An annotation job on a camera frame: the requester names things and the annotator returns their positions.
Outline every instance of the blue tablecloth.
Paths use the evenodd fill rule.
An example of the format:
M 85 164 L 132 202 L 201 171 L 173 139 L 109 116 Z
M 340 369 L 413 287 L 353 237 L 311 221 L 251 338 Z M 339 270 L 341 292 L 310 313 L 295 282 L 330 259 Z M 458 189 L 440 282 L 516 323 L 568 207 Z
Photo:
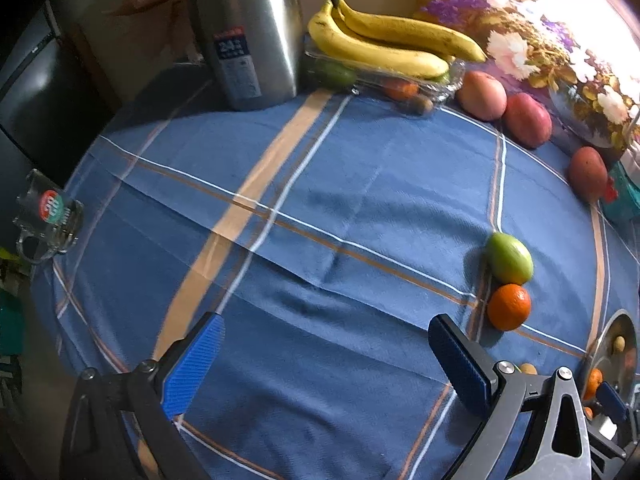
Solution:
M 618 309 L 638 323 L 635 237 L 574 197 L 553 144 L 326 91 L 220 102 L 206 70 L 180 65 L 123 108 L 68 184 L 78 243 L 33 283 L 76 371 L 131 370 L 223 311 L 180 425 L 215 478 L 440 478 L 478 421 L 431 352 L 436 314 L 539 373 L 577 370 Z M 494 230 L 535 264 L 530 317 L 504 334 L 484 316 Z

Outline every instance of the beige wall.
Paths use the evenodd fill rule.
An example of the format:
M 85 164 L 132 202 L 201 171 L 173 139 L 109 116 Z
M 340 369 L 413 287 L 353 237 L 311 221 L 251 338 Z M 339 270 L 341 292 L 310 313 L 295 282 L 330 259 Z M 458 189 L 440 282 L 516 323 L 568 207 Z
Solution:
M 92 51 L 110 80 L 116 94 L 131 100 L 160 70 L 171 65 L 168 51 L 149 52 L 144 36 L 132 34 L 138 28 L 137 17 L 114 18 L 106 10 L 117 7 L 120 0 L 52 0 L 63 28 L 77 23 L 82 28 Z M 409 16 L 416 0 L 347 0 L 352 7 L 365 12 Z M 322 0 L 302 0 L 305 21 L 321 5 Z M 162 22 L 168 10 L 159 7 L 151 12 Z

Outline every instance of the stainless steel thermos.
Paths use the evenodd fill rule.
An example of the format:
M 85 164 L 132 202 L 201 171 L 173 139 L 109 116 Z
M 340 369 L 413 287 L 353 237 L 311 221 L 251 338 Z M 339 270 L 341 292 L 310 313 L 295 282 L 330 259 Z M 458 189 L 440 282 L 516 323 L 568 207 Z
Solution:
M 300 0 L 189 0 L 191 26 L 235 110 L 267 108 L 298 93 Z

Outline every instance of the glass mug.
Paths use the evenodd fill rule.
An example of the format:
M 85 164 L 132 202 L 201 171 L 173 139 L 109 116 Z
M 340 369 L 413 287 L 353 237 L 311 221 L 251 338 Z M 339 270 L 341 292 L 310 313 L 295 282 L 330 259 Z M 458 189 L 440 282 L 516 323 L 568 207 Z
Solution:
M 39 264 L 54 254 L 65 254 L 76 243 L 82 227 L 82 204 L 38 170 L 29 172 L 27 183 L 27 192 L 16 199 L 20 208 L 14 224 L 20 228 L 20 237 L 15 247 L 26 261 Z M 22 244 L 27 238 L 39 240 L 45 252 L 39 257 L 26 256 Z

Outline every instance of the blue gripper pad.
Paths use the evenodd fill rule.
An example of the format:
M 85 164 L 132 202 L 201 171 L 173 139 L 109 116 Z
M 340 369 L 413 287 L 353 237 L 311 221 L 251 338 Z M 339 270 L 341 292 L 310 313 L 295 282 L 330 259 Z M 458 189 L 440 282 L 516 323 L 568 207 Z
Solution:
M 191 339 L 189 345 L 161 383 L 161 405 L 168 418 L 187 411 L 225 337 L 225 322 L 218 314 L 198 325 L 185 338 Z
M 602 412 L 614 424 L 622 424 L 626 420 L 626 404 L 620 399 L 617 391 L 609 383 L 604 382 L 596 390 L 596 399 L 602 405 Z
M 445 322 L 442 319 L 445 316 L 440 314 L 429 323 L 429 345 L 464 407 L 473 415 L 485 418 L 492 402 L 489 379 L 465 349 L 465 343 L 471 342 L 449 316 L 446 316 L 449 322 Z

